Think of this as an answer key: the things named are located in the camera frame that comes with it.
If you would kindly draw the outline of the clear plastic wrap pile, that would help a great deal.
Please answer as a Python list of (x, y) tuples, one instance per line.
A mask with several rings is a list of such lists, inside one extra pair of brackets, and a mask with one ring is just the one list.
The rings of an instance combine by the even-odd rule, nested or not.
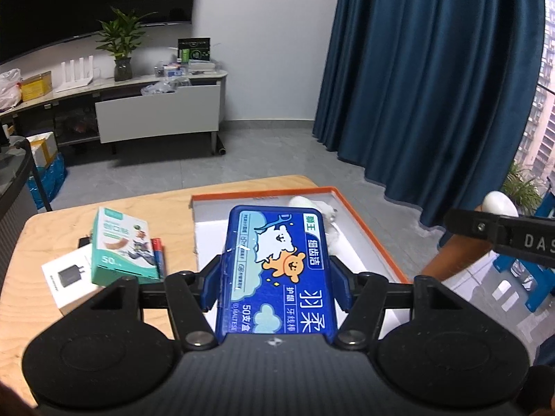
[(169, 77), (163, 78), (156, 83), (147, 85), (141, 89), (142, 96), (175, 93), (179, 88), (191, 86), (191, 82), (187, 77)]

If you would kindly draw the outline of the red blue playing card box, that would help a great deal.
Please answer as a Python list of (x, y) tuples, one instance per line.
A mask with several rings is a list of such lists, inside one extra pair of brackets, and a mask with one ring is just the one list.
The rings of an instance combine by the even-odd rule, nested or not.
[(152, 238), (152, 250), (154, 253), (154, 259), (156, 262), (158, 274), (161, 280), (165, 279), (167, 275), (167, 270), (165, 269), (165, 252), (164, 246), (158, 237)]

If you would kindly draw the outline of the white plastic bag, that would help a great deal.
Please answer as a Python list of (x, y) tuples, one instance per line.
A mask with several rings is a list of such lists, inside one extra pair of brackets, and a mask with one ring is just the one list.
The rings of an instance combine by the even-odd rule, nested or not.
[(0, 111), (14, 108), (22, 99), (21, 70), (12, 69), (0, 74)]

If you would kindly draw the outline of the orange rimmed white tray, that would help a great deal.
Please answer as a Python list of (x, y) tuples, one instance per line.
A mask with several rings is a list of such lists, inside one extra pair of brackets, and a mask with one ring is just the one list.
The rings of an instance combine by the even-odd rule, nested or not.
[[(232, 208), (239, 205), (315, 208), (321, 212), (324, 219), (329, 270), (330, 257), (335, 255), (354, 274), (368, 271), (382, 275), (392, 283), (403, 283), (406, 280), (374, 234), (348, 206), (340, 193), (332, 188), (193, 196), (195, 239), (198, 266), (201, 269), (216, 255), (220, 255), (222, 260), (229, 214)], [(339, 329), (347, 312), (341, 310), (335, 299), (334, 303)], [(215, 335), (217, 308), (216, 301), (208, 311), (214, 321)]]

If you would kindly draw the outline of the black glass side table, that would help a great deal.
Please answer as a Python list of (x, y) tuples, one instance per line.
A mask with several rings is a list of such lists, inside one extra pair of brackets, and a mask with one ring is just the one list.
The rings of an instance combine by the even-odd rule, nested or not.
[(44, 208), (51, 211), (29, 141), (21, 136), (6, 138), (1, 142), (1, 286), (25, 223), (37, 214), (27, 187), (30, 177), (36, 181)]

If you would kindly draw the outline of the blue plastic stool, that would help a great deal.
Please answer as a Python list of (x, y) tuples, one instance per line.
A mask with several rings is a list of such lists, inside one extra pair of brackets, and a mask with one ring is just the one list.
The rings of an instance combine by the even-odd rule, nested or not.
[(533, 313), (544, 302), (548, 295), (554, 294), (554, 270), (530, 261), (518, 260), (499, 255), (493, 262), (498, 272), (510, 271), (528, 292), (525, 303), (527, 309)]

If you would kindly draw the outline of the white TV cabinet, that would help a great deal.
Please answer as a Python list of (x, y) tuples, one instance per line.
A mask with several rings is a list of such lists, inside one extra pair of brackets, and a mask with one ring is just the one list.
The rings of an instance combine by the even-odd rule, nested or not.
[(94, 101), (98, 133), (91, 138), (60, 141), (62, 146), (90, 142), (103, 144), (189, 133), (210, 135), (211, 151), (223, 155), (220, 138), (224, 119), (227, 71), (193, 73), (190, 84), (164, 94), (141, 94), (145, 86), (158, 82), (154, 75), (143, 75), (116, 82), (98, 79), (88, 86), (50, 92), (29, 102), (22, 102), (1, 114), (14, 119), (36, 108), (53, 109), (61, 102), (77, 102), (80, 98)]

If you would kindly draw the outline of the blue dental floss box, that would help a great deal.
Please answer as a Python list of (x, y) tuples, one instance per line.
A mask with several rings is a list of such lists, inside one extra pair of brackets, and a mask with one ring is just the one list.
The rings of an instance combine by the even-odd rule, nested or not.
[(324, 219), (315, 208), (231, 209), (217, 300), (216, 336), (338, 330)]

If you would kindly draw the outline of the white wifi router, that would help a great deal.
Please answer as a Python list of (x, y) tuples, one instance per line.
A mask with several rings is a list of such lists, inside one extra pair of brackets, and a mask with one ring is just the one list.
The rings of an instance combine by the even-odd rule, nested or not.
[(77, 61), (61, 62), (62, 82), (54, 93), (61, 93), (88, 86), (94, 79), (94, 57), (80, 57)]

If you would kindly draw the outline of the black wall charger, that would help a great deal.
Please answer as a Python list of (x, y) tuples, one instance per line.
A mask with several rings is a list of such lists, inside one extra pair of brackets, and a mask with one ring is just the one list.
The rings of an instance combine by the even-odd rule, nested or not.
[(78, 241), (78, 247), (79, 248), (85, 247), (86, 245), (90, 244), (91, 240), (92, 240), (92, 237), (90, 236), (81, 237)]

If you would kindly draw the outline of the potted green plant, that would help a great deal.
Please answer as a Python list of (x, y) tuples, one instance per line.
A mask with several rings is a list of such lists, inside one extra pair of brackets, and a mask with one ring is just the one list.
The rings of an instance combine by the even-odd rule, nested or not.
[(111, 8), (114, 18), (100, 21), (96, 49), (107, 52), (114, 59), (114, 80), (128, 81), (133, 78), (131, 65), (132, 52), (142, 43), (145, 35), (143, 19), (151, 14), (136, 15), (133, 10), (125, 13), (120, 9)]

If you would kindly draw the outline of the black green product box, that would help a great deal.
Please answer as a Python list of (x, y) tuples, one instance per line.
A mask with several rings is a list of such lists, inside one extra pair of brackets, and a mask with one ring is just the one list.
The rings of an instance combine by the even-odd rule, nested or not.
[(178, 39), (178, 61), (188, 63), (190, 60), (211, 60), (210, 38), (179, 38)]

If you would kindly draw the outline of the yellow cardboard box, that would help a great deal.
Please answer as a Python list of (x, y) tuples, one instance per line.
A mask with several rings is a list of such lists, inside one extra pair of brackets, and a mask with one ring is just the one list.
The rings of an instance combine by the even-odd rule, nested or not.
[(50, 70), (26, 78), (21, 82), (23, 102), (30, 102), (32, 99), (43, 97), (52, 90), (52, 73)]

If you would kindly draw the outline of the teal green cardboard box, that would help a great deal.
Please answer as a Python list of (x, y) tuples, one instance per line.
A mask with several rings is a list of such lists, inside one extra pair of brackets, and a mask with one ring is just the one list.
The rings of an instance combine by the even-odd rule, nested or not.
[(139, 284), (160, 280), (146, 221), (99, 207), (90, 243), (93, 284), (109, 286), (124, 276), (136, 278)]

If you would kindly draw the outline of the white charger packaging box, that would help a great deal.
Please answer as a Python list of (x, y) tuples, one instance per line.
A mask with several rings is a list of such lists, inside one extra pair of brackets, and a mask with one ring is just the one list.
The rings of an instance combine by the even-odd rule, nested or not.
[(87, 244), (41, 266), (61, 314), (70, 313), (103, 289), (91, 280), (91, 259), (92, 245)]

